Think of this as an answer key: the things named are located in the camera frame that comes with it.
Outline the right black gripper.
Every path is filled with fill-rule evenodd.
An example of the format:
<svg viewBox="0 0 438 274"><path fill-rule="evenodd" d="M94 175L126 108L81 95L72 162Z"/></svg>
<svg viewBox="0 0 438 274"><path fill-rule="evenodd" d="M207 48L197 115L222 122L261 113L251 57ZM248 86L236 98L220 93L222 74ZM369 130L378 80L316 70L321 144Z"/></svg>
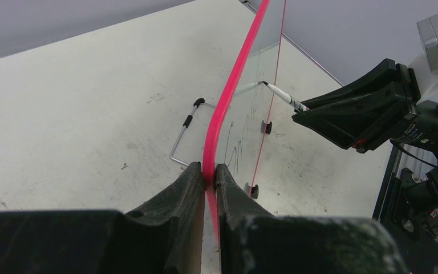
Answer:
<svg viewBox="0 0 438 274"><path fill-rule="evenodd" d="M342 149L374 150L381 134L416 102L412 69L386 58L352 83L303 101L309 110L295 113L292 120ZM401 122L392 140L438 154L438 103L427 100L416 111L417 117Z"/></svg>

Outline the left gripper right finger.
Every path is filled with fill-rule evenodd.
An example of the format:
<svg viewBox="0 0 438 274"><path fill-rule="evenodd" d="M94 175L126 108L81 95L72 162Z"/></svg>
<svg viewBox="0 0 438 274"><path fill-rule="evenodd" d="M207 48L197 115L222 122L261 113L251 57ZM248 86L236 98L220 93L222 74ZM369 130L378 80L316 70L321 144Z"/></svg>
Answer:
<svg viewBox="0 0 438 274"><path fill-rule="evenodd" d="M407 273L377 221L275 216L247 195L225 164L216 167L222 273Z"/></svg>

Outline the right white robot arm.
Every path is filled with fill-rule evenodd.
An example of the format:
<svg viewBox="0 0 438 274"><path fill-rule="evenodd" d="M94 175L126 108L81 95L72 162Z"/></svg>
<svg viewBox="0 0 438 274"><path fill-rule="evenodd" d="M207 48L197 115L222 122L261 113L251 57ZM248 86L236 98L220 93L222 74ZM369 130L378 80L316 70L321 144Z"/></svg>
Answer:
<svg viewBox="0 0 438 274"><path fill-rule="evenodd" d="M294 122L342 149L363 154L389 141L397 147L421 148L438 158L438 103L422 101L415 71L392 59L344 87L291 104ZM427 178L404 190L418 212L438 208L438 166Z"/></svg>

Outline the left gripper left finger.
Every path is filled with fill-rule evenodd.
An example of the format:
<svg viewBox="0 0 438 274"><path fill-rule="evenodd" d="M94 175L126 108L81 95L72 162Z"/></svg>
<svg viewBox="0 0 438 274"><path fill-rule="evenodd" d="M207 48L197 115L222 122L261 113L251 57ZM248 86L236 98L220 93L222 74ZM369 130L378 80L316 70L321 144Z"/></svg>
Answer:
<svg viewBox="0 0 438 274"><path fill-rule="evenodd" d="M1 211L0 273L200 273L204 210L193 162L127 213Z"/></svg>

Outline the pink framed whiteboard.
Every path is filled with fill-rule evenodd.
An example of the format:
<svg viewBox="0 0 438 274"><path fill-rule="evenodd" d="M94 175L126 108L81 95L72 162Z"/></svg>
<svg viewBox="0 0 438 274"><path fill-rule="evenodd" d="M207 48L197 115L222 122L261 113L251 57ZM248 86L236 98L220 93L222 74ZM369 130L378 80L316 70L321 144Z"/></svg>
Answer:
<svg viewBox="0 0 438 274"><path fill-rule="evenodd" d="M261 1L205 137L202 174L214 234L219 236L216 167L225 164L237 183L254 185L269 127L286 1Z"/></svg>

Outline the white whiteboard marker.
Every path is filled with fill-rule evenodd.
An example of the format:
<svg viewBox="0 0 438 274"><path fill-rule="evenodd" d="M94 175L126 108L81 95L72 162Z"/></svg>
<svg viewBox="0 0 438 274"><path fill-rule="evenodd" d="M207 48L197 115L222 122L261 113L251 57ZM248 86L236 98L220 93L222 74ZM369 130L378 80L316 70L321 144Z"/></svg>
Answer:
<svg viewBox="0 0 438 274"><path fill-rule="evenodd" d="M296 100L294 97L292 97L290 94L284 92L277 86L270 84L269 82L262 81L262 84L264 84L273 94L278 96L280 99L282 99L284 102L286 102L288 105L290 105L295 111L297 112L305 112L308 111L309 108L301 103L300 101Z"/></svg>

